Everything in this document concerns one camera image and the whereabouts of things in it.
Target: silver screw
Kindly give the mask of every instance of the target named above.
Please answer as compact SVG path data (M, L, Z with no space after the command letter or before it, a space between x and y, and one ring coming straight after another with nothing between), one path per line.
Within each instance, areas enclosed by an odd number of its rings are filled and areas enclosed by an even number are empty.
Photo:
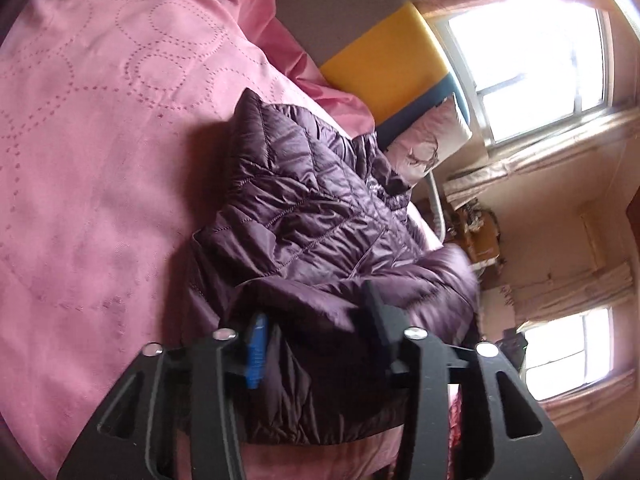
M418 341L427 337L427 331L419 326L410 326L404 330L404 337Z
M488 341L482 341L476 345L476 352L482 357L496 357L499 354L498 347Z
M162 345L160 343L149 343L142 349L142 355L146 357L155 357L162 353Z
M213 333L213 339L218 341L229 341L238 335L235 330L231 328L219 328Z

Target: pink bedspread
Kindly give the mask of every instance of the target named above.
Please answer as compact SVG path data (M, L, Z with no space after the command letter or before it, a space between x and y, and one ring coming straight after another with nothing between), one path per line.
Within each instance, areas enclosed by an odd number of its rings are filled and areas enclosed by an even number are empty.
M273 17L274 0L32 0L0 49L0 413L49 479L140 347L178 342L182 248L220 202L242 90L373 127Z

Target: white pillow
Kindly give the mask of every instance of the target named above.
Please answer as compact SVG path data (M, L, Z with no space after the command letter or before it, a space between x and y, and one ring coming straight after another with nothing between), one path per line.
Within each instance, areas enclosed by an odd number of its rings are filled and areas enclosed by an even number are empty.
M386 149L396 173L415 186L471 138L455 94L427 110Z

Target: purple puffer jacket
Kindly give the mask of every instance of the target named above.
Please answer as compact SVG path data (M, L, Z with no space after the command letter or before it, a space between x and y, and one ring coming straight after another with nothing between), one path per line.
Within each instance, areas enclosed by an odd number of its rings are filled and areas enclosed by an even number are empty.
M186 336L268 315L265 378L236 400L244 438L338 444L402 424L405 394L378 379L358 332L362 283L459 343L478 294L465 255L410 234L410 190L375 135L346 139L248 89L231 130L225 205L193 237Z

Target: bright window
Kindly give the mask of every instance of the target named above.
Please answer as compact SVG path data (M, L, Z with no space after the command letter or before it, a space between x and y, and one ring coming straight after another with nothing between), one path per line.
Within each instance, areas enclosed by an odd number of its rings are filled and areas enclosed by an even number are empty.
M609 309L597 308L524 332L524 380L536 400L564 394L611 370Z
M488 144L604 102L604 50L594 9L561 0L508 0L459 14L438 30Z

